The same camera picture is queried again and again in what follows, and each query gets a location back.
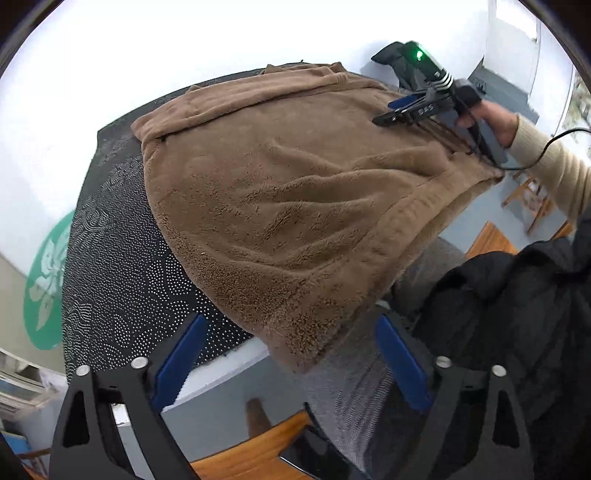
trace silver bolt head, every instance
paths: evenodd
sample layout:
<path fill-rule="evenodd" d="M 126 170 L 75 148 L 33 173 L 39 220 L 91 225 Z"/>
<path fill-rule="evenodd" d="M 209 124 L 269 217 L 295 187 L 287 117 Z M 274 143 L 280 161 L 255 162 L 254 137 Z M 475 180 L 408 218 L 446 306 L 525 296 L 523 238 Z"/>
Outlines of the silver bolt head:
<path fill-rule="evenodd" d="M 502 365 L 493 365 L 492 372 L 497 377 L 504 377 L 507 374 L 507 370 L 505 370 L 505 367 L 503 367 Z"/>
<path fill-rule="evenodd" d="M 144 356 L 136 357 L 131 361 L 131 368 L 135 368 L 137 370 L 145 367 L 146 365 L 148 365 L 148 359 Z"/>
<path fill-rule="evenodd" d="M 81 365 L 76 368 L 76 375 L 79 377 L 84 377 L 90 373 L 90 367 L 88 365 Z"/>
<path fill-rule="evenodd" d="M 446 356 L 438 356 L 435 360 L 435 364 L 439 368 L 450 368 L 452 365 L 452 361 Z"/>

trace white wall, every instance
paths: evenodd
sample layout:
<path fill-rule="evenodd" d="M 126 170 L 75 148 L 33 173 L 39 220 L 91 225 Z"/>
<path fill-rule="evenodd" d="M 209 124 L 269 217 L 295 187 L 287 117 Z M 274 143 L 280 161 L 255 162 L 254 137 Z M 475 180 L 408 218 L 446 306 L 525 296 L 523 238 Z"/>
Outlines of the white wall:
<path fill-rule="evenodd" d="M 522 30 L 493 18 L 486 41 L 484 66 L 529 93 L 536 75 L 539 45 Z"/>
<path fill-rule="evenodd" d="M 556 133 L 563 117 L 569 100 L 573 68 L 558 40 L 542 24 L 540 60 L 529 103 L 540 115 L 537 127 L 548 135 Z"/>
<path fill-rule="evenodd" d="M 419 41 L 465 77 L 484 54 L 487 24 L 487 0 L 425 0 L 419 10 L 402 0 L 67 0 L 0 79 L 0 252 L 28 272 L 51 226 L 75 206 L 97 130 L 137 106 L 302 59 L 391 80 L 389 68 L 366 64 L 397 40 Z"/>

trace black cable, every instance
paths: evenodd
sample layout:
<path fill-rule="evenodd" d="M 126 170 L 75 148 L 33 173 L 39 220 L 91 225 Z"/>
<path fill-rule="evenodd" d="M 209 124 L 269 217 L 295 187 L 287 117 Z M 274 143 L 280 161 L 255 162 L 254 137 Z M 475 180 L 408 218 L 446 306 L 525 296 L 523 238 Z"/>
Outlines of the black cable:
<path fill-rule="evenodd" d="M 570 128 L 568 130 L 565 130 L 561 134 L 556 135 L 553 138 L 550 138 L 550 140 L 548 140 L 548 143 L 546 143 L 544 149 L 542 150 L 542 153 L 540 154 L 540 156 L 538 156 L 538 158 L 535 159 L 535 162 L 533 162 L 531 165 L 528 165 L 527 167 L 500 167 L 500 166 L 497 166 L 497 167 L 500 168 L 501 170 L 505 170 L 505 171 L 525 171 L 525 170 L 529 170 L 531 167 L 535 167 L 538 163 L 540 163 L 540 160 L 542 160 L 542 157 L 544 156 L 544 154 L 548 150 L 548 147 L 550 145 L 552 145 L 552 143 L 554 143 L 555 141 L 559 140 L 562 137 L 565 137 L 566 135 L 570 135 L 570 134 L 575 133 L 575 132 L 586 132 L 588 134 L 591 134 L 591 129 L 589 129 L 589 128 L 581 128 L 581 127 Z"/>

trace gray pants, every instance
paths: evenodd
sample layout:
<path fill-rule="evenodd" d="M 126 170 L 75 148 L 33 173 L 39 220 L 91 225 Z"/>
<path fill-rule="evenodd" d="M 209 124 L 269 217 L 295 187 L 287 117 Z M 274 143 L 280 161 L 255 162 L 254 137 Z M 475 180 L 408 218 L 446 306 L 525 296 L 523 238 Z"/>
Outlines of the gray pants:
<path fill-rule="evenodd" d="M 435 283 L 465 260 L 437 238 L 396 282 L 391 304 L 411 317 Z M 361 471 L 377 480 L 400 462 L 421 426 L 410 410 L 374 339 L 379 307 L 352 326 L 301 383 L 310 408 L 330 441 Z"/>

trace white dot pattern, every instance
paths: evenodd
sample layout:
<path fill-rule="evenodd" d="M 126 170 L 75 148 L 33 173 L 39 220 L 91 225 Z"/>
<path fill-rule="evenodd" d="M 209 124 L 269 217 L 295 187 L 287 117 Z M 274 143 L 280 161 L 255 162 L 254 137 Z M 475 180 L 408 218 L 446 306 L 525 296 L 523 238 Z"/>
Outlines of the white dot pattern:
<path fill-rule="evenodd" d="M 74 214 L 64 273 L 62 328 L 68 379 L 80 365 L 102 371 L 149 356 L 191 312 L 203 313 L 210 324 L 196 365 L 252 337 L 189 280 L 160 233 L 145 194 L 140 144 L 129 126 L 185 91 L 150 102 L 99 133 Z"/>

